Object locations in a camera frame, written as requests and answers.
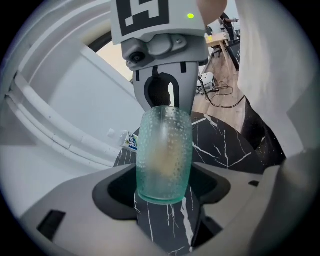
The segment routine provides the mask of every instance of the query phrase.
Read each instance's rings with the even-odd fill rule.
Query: glass cup
[[[158,106],[144,113],[136,159],[139,196],[157,205],[182,201],[189,183],[192,153],[192,122],[187,112]]]

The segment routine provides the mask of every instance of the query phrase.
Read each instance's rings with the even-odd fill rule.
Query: frosted green glass
[[[185,196],[193,153],[191,117],[170,106],[144,113],[139,131],[136,182],[139,196],[158,205]]]

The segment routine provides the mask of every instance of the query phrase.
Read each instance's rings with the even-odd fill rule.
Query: hand
[[[227,7],[227,0],[196,0],[204,25],[216,21]]]

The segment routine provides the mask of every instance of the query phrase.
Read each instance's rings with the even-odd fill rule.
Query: white cloth
[[[241,22],[238,86],[271,128],[286,157],[304,150],[288,111],[317,73],[307,36],[275,1],[235,0]]]

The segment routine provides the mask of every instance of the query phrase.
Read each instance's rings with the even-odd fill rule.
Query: textured glass tumbler
[[[144,113],[136,158],[139,196],[158,205],[182,201],[189,183],[192,153],[188,113],[171,106],[154,107]]]

